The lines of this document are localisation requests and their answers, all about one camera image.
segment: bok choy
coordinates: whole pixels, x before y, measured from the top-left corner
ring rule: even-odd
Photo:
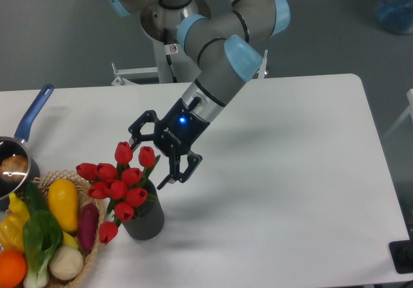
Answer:
[[[38,210],[31,214],[23,227],[27,261],[25,288],[42,288],[49,280],[47,265],[63,241],[63,233],[52,213]]]

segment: black cable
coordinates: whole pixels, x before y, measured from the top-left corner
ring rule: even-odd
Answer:
[[[403,285],[401,285],[399,288],[407,288],[411,283],[413,283],[413,280],[404,283]]]

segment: tulip bouquet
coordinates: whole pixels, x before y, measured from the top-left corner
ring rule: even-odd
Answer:
[[[141,147],[138,160],[143,170],[130,167],[132,158],[129,143],[120,142],[115,151],[116,167],[110,163],[82,163],[76,167],[77,173],[91,184],[88,190],[91,198],[110,198],[106,216],[114,211],[113,220],[99,226],[99,241],[103,244],[115,238],[122,222],[139,218],[139,208],[145,201],[157,202],[157,197],[144,186],[160,156],[155,157],[152,147]]]

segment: blue pan handle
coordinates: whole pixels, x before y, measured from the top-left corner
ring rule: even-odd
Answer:
[[[15,131],[14,138],[18,139],[19,141],[28,141],[28,137],[30,135],[30,129],[32,128],[32,124],[40,110],[45,105],[46,101],[50,97],[54,90],[53,85],[47,84],[41,90],[40,93],[36,96],[33,103],[30,105],[26,114],[21,118],[19,126]]]

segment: purple vegetable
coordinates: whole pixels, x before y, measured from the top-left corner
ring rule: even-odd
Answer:
[[[77,238],[85,251],[91,251],[96,239],[99,210],[96,205],[89,203],[82,208],[77,227]]]

